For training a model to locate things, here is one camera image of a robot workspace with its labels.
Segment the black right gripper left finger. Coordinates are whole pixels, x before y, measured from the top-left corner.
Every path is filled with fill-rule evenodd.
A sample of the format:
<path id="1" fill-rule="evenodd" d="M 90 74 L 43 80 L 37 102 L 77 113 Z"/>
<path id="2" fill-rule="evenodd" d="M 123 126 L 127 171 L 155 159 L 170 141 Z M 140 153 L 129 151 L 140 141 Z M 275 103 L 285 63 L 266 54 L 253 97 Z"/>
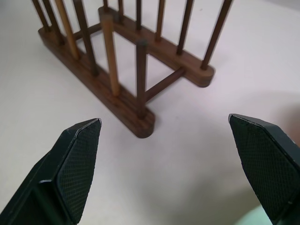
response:
<path id="1" fill-rule="evenodd" d="M 94 118 L 65 129 L 0 213 L 0 225 L 77 225 L 93 181 L 101 127 Z"/>

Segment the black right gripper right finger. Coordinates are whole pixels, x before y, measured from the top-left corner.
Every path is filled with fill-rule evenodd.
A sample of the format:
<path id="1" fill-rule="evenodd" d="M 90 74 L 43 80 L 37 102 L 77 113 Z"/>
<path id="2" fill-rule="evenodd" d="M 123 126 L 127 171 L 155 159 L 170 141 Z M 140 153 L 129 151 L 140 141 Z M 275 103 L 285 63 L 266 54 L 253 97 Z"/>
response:
<path id="1" fill-rule="evenodd" d="M 246 178 L 272 225 L 300 225 L 300 147 L 277 125 L 228 117 Z"/>

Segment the wooden dish rack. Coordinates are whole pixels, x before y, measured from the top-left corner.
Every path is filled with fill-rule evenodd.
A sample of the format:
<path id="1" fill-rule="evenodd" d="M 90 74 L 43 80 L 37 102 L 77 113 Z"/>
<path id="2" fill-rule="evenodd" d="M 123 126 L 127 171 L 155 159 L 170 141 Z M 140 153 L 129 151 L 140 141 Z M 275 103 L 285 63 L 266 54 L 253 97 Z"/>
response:
<path id="1" fill-rule="evenodd" d="M 125 16 L 123 0 L 118 0 L 117 9 L 102 0 L 97 10 L 99 22 L 92 26 L 83 0 L 71 1 L 79 25 L 77 32 L 72 29 L 64 0 L 31 0 L 42 24 L 38 34 L 57 59 L 136 137 L 152 135 L 155 115 L 147 103 L 173 83 L 185 78 L 205 88 L 213 80 L 215 70 L 210 60 L 233 0 L 223 0 L 203 59 L 184 50 L 194 0 L 186 0 L 177 44 L 162 37 L 165 0 L 158 1 L 155 31 L 142 25 L 142 0 L 135 0 L 135 19 Z M 135 92 L 124 85 L 131 62 L 122 55 L 124 66 L 118 66 L 116 35 L 135 46 L 135 79 L 129 81 L 136 87 Z"/>

